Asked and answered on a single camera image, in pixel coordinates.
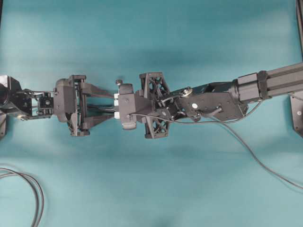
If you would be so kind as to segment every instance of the bolt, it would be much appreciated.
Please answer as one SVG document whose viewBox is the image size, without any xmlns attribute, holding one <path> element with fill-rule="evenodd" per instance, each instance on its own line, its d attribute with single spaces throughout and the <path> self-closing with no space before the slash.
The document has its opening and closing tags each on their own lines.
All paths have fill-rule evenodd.
<svg viewBox="0 0 303 227">
<path fill-rule="evenodd" d="M 116 84 L 120 86 L 121 84 L 123 84 L 123 81 L 121 79 L 116 79 Z"/>
<path fill-rule="evenodd" d="M 197 105 L 196 103 L 193 103 L 191 106 L 192 106 L 194 109 L 197 109 L 197 108 L 198 108 L 198 105 Z"/>
</svg>

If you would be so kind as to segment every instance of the white screw head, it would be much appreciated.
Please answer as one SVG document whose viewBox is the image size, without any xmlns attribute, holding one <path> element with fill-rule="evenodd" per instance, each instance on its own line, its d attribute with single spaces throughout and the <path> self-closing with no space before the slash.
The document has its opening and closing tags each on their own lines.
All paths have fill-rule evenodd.
<svg viewBox="0 0 303 227">
<path fill-rule="evenodd" d="M 194 109 L 197 109 L 197 108 L 198 108 L 198 105 L 197 105 L 196 103 L 193 103 L 191 106 L 192 106 Z"/>
</svg>

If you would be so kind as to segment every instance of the wire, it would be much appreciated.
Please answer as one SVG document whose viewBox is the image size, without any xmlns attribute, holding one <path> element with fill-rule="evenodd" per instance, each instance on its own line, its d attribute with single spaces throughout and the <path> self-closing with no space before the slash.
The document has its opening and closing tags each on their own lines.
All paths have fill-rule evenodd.
<svg viewBox="0 0 303 227">
<path fill-rule="evenodd" d="M 34 93 L 52 93 L 52 94 L 57 94 L 57 92 L 55 91 L 33 91 L 33 90 L 30 90 L 30 89 L 23 89 L 23 90 L 20 90 L 20 91 L 17 91 L 16 93 L 29 93 L 29 94 L 34 94 Z"/>
<path fill-rule="evenodd" d="M 246 115 L 244 115 L 243 117 L 233 120 L 233 121 L 229 121 L 229 122 L 221 122 L 221 121 L 207 121 L 207 122 L 179 122 L 179 121 L 173 121 L 173 120 L 169 120 L 166 118 L 162 118 L 162 117 L 157 117 L 157 116 L 153 116 L 153 115 L 148 115 L 148 114 L 142 114 L 142 113 L 131 113 L 131 115 L 137 115 L 137 116 L 143 116 L 143 117 L 152 117 L 152 118 L 157 118 L 166 122 L 171 122 L 171 123 L 178 123 L 178 124 L 210 124 L 210 123 L 214 123 L 214 124 L 229 124 L 229 123 L 236 123 L 239 122 L 241 120 L 243 120 L 244 118 L 248 117 L 249 115 L 251 115 L 260 105 L 261 105 L 262 101 L 258 102 L 258 104 Z"/>
<path fill-rule="evenodd" d="M 33 218 L 31 227 L 37 227 L 40 223 L 41 218 L 42 218 L 42 214 L 43 214 L 43 211 L 44 211 L 44 202 L 45 202 L 43 190 L 42 190 L 40 184 L 38 183 L 38 181 L 34 177 L 32 177 L 30 175 L 27 175 L 27 174 L 24 174 L 24 173 L 18 173 L 16 171 L 13 171 L 13 170 L 7 169 L 7 168 L 0 168 L 0 171 L 9 172 L 8 174 L 0 175 L 0 179 L 4 178 L 4 177 L 8 177 L 8 176 L 20 176 L 23 180 L 25 180 L 30 185 L 31 189 L 34 192 L 35 201 L 36 201 L 36 209 L 35 209 L 35 214 L 34 214 L 34 218 Z M 39 212 L 38 193 L 37 193 L 36 188 L 30 182 L 30 180 L 33 181 L 39 189 L 39 193 L 40 193 L 40 197 L 41 197 L 41 210 L 40 210 L 40 212 Z"/>
<path fill-rule="evenodd" d="M 232 129 L 229 125 L 225 124 L 225 123 L 220 123 L 221 125 L 225 126 L 246 148 L 247 150 L 250 152 L 250 154 L 252 155 L 252 157 L 256 160 L 256 162 L 263 167 L 266 171 L 272 173 L 273 175 L 275 175 L 276 177 L 280 178 L 283 181 L 286 181 L 287 183 L 299 188 L 303 190 L 303 186 L 300 186 L 290 180 L 288 180 L 286 177 L 282 176 L 281 174 L 275 172 L 274 170 L 270 169 L 269 167 L 267 167 L 265 164 L 263 164 L 255 155 L 255 153 L 253 152 L 253 150 L 249 147 L 249 145 L 244 141 L 244 139 L 234 130 Z"/>
</svg>

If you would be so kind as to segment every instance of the teal surface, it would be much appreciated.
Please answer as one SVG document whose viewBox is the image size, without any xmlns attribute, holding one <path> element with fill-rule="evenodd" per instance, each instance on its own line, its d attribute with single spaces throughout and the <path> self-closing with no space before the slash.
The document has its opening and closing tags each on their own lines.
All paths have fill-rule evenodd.
<svg viewBox="0 0 303 227">
<path fill-rule="evenodd" d="M 148 71 L 163 71 L 174 90 L 302 61 L 294 0 L 4 0 L 2 16 L 0 74 L 33 90 L 71 74 L 138 89 Z M 303 182 L 287 96 L 233 128 L 265 164 Z M 146 140 L 143 125 L 123 131 L 110 120 L 71 138 L 55 117 L 10 119 L 0 166 L 41 182 L 43 227 L 302 225 L 302 192 L 216 125 L 172 125 L 168 138 Z M 34 205 L 20 179 L 0 181 L 0 227 L 30 226 Z"/>
</svg>

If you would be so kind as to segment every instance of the mounting bracket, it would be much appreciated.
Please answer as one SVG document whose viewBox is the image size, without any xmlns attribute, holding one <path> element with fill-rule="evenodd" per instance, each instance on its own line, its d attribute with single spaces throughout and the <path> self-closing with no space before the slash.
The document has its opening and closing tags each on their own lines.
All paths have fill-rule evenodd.
<svg viewBox="0 0 303 227">
<path fill-rule="evenodd" d="M 7 115 L 0 111 L 0 139 L 6 134 Z"/>
<path fill-rule="evenodd" d="M 303 58 L 303 0 L 296 0 L 298 30 Z M 294 130 L 303 137 L 303 91 L 290 95 Z"/>
</svg>

